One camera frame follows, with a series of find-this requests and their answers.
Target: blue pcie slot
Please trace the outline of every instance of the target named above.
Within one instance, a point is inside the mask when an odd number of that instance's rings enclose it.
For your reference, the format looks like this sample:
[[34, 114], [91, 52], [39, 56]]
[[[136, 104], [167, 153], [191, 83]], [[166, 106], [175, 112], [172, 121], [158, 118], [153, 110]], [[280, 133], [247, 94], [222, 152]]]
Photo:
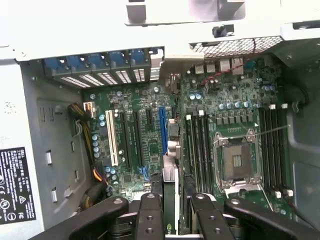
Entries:
[[168, 151], [168, 130], [166, 128], [166, 109], [164, 106], [159, 107], [159, 119], [160, 119], [160, 129], [161, 129], [161, 137], [162, 137], [162, 154], [165, 155]]

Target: motherboard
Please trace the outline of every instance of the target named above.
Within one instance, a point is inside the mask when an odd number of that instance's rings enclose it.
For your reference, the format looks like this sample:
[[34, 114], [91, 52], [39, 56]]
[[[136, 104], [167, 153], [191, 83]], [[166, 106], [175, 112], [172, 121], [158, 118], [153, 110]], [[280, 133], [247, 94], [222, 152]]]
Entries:
[[[192, 67], [181, 76], [178, 94], [158, 81], [84, 90], [95, 166], [108, 179], [108, 196], [132, 201], [151, 191], [152, 176], [163, 174], [170, 155], [169, 138], [178, 134], [170, 119], [178, 118], [180, 189], [191, 176], [197, 192], [221, 204], [243, 198], [291, 219], [283, 198], [293, 192], [281, 75], [281, 63], [270, 56], [226, 58]], [[164, 198], [173, 200], [164, 203], [171, 233], [175, 186], [164, 188]]]

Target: cpu socket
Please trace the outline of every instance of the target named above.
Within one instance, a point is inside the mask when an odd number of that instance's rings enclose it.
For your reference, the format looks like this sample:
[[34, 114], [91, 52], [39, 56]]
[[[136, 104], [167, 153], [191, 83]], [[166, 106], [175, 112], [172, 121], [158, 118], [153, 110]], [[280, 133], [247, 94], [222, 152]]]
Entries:
[[216, 132], [213, 142], [215, 179], [227, 196], [241, 189], [261, 190], [259, 142], [253, 129], [246, 135], [224, 137]]

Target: regulatory label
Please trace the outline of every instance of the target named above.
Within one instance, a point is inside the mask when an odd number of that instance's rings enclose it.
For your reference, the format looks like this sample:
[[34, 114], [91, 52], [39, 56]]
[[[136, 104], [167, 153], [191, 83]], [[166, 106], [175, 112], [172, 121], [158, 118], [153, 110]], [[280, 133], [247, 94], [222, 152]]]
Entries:
[[0, 149], [0, 225], [35, 219], [25, 148]]

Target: white pci slot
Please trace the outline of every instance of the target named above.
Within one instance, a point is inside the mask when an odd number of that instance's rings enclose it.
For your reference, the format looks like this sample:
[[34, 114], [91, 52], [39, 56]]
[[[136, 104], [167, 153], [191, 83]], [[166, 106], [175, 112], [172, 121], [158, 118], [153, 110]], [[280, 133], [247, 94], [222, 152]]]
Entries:
[[108, 131], [110, 158], [112, 166], [118, 166], [118, 150], [117, 150], [117, 139], [115, 133], [115, 119], [114, 111], [105, 111], [106, 128]]

